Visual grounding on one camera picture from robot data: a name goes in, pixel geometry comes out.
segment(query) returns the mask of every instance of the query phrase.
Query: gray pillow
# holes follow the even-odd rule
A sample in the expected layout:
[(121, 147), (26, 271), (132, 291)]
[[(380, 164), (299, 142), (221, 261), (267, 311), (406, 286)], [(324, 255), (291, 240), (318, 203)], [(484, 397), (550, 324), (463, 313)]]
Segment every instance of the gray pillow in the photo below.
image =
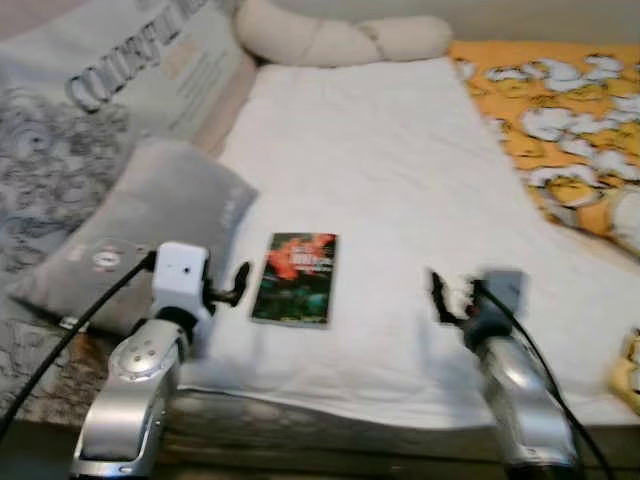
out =
[[(9, 294), (59, 316), (80, 316), (145, 253), (174, 240), (210, 249), (220, 279), (227, 251), (256, 191), (187, 143), (147, 139), (105, 203)], [(148, 314), (151, 274), (141, 273), (94, 317), (91, 326), (127, 334)]]
[(40, 263), (89, 218), (134, 140), (120, 105), (88, 115), (30, 89), (0, 89), (0, 275)]

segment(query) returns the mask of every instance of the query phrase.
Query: bed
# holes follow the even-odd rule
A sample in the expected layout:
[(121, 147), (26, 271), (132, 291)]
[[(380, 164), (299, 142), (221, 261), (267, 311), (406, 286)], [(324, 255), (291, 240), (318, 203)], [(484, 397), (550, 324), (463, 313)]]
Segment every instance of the bed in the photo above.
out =
[[(248, 259), (259, 274), (274, 231), (340, 235), (331, 327), (251, 323), (251, 282), (236, 309), (218, 311), (203, 358), (183, 369), (170, 452), (282, 447), (284, 431), (287, 451), (310, 457), (495, 460), (492, 445), (468, 449), (491, 419), (473, 359), (436, 324), (425, 269), (460, 296), (466, 275), (511, 266), (529, 275), (521, 317), (576, 414), (602, 432), (615, 427), (612, 461), (637, 466), (638, 418), (604, 377), (637, 321), (639, 266), (578, 248), (539, 215), (452, 61), (263, 67), (220, 161), (261, 191), (230, 268)], [(222, 431), (186, 420), (194, 416), (220, 419)]]

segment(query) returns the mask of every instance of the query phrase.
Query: book cover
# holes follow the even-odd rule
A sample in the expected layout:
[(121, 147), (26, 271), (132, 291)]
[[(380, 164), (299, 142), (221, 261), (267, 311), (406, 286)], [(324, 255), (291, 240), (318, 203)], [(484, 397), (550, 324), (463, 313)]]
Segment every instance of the book cover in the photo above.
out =
[(337, 235), (275, 233), (253, 307), (256, 322), (325, 328)]

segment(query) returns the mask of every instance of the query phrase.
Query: orange blanket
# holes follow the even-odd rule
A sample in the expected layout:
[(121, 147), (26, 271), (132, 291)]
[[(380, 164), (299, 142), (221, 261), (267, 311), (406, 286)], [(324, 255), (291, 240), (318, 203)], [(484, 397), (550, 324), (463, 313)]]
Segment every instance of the orange blanket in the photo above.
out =
[(640, 45), (454, 42), (450, 54), (544, 214), (640, 257)]

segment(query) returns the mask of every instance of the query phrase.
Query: black cable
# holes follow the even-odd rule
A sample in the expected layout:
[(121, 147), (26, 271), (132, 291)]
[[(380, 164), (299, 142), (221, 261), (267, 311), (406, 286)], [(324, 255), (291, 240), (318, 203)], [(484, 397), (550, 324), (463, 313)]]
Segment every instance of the black cable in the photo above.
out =
[(513, 312), (509, 310), (509, 308), (504, 303), (502, 303), (499, 298), (497, 298), (493, 293), (491, 293), (482, 284), (482, 282), (478, 282), (478, 284), (479, 284), (478, 288), (480, 289), (482, 294), (485, 297), (487, 297), (487, 299), (489, 299), (491, 303), (493, 303), (496, 307), (498, 307), (502, 313), (505, 314), (505, 316), (511, 321), (511, 323), (513, 324), (515, 329), (518, 331), (518, 333), (522, 335), (522, 337), (526, 340), (527, 344), (533, 351), (538, 362), (542, 366), (542, 369), (544, 370), (545, 375), (548, 378), (549, 384), (551, 386), (551, 390), (552, 390), (551, 394), (553, 395), (553, 398), (558, 402), (558, 405), (560, 405), (560, 408), (562, 408), (562, 411), (567, 416), (569, 423), (571, 423), (573, 428), (575, 428), (578, 434), (585, 441), (585, 443), (593, 453), (593, 456), (596, 457), (596, 460), (604, 470), (604, 473), (607, 479), (615, 480), (615, 476), (613, 474), (613, 471), (611, 470), (611, 466), (609, 465), (609, 462), (607, 462), (607, 459), (602, 453), (602, 450), (600, 450), (600, 447), (598, 447), (598, 444), (595, 442), (591, 434), (587, 431), (584, 425), (580, 423), (580, 420), (576, 418), (576, 416), (573, 414), (573, 412), (569, 408), (569, 405), (567, 405), (566, 401), (562, 397), (562, 394), (560, 392), (560, 387), (558, 386), (558, 382), (556, 381), (553, 373), (551, 372), (551, 368), (549, 367), (544, 357), (540, 353), (540, 350), (538, 350), (538, 346), (536, 345), (536, 343), (533, 341), (533, 339), (531, 338), (529, 333), (525, 330), (525, 328), (522, 326), (522, 324), (516, 319)]
[(27, 383), (24, 384), (20, 392), (16, 395), (16, 398), (13, 400), (6, 413), (2, 417), (2, 422), (0, 422), (0, 445), (4, 440), (7, 430), (15, 420), (15, 417), (20, 410), (20, 407), (25, 402), (25, 400), (31, 394), (31, 391), (38, 384), (42, 376), (46, 373), (47, 369), (51, 366), (51, 364), (55, 361), (55, 359), (60, 355), (60, 352), (65, 349), (65, 347), (71, 342), (73, 337), (80, 331), (80, 329), (93, 317), (93, 315), (111, 298), (115, 295), (118, 290), (124, 287), (129, 281), (135, 277), (140, 271), (144, 269), (153, 270), (155, 264), (156, 253), (149, 252), (136, 266), (134, 266), (129, 272), (127, 272), (120, 280), (118, 280), (109, 290), (107, 290), (89, 309), (78, 318), (76, 324), (71, 328), (58, 342), (49, 355), (42, 361), (40, 366), (36, 369), (36, 371), (29, 377)]

